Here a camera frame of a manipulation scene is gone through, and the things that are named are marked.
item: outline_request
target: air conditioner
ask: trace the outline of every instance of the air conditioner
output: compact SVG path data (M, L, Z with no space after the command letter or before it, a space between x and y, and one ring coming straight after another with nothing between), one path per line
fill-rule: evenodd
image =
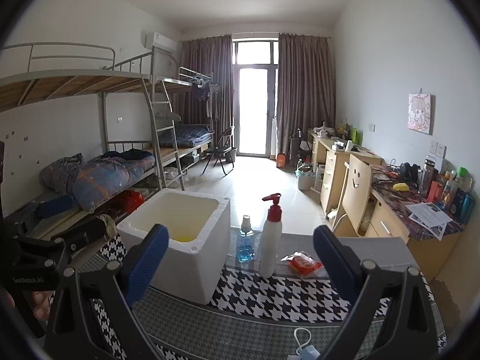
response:
M177 51L177 42L157 32L151 32L145 38L145 48L150 49L152 46L168 51L169 53Z

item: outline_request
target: wall outlet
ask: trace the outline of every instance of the wall outlet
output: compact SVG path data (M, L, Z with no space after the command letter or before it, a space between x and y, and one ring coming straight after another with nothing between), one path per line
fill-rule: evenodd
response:
M440 158L445 158L445 151L446 151L447 147L445 145L442 145L442 144L438 144L437 145L437 152L435 153L435 155L437 157L440 157Z
M436 152L437 152L437 145L438 145L438 143L435 142L434 140L430 141L430 150L429 150L429 152L432 153L432 154L436 154Z

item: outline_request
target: black folding chair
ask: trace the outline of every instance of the black folding chair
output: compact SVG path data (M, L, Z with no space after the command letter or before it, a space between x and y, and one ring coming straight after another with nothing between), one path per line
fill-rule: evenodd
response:
M222 165L222 171L225 174L225 176L233 170L233 168L235 167L235 164L232 161L232 168L230 169L230 172L228 173L225 172L225 168L223 167L223 163L222 163L222 160L220 159L220 155L228 153L230 150L232 150L232 145L233 145L232 140L233 140L234 129L235 129L235 126L230 126L229 128L227 128L224 132L222 132L222 135L220 135L220 137L218 138L217 144L214 147L209 147L204 151L204 153L207 153L210 156L208 158L207 165L205 165L205 169L203 170L202 174L205 173L205 171L207 170L207 166L210 163L210 160L212 159L213 156L217 157L217 160L215 161L213 166L217 165L217 162L220 160L220 165ZM220 146L220 144L222 143L222 139L224 138L226 138L225 144Z

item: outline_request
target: gray checkered fabric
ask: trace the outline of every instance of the gray checkered fabric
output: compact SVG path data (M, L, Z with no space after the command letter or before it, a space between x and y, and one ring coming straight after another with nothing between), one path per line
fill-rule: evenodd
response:
M82 267L101 268L108 260L122 260L125 247L117 235ZM425 287L437 323L439 350L446 345L440 313L426 280ZM375 343L388 299L381 299L356 358L366 356ZM126 359L100 301L94 301L102 331L112 353ZM328 279L272 276L225 266L211 302L197 305L150 287L133 311L158 349L169 360L286 359L296 344L293 330L306 327L321 352L350 311Z

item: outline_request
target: styrofoam box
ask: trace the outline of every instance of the styrofoam box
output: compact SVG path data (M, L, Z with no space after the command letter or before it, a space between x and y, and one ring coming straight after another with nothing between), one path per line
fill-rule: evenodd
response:
M207 304L230 247L230 199L164 189L118 224L126 249L157 223L169 230L170 240L150 285Z

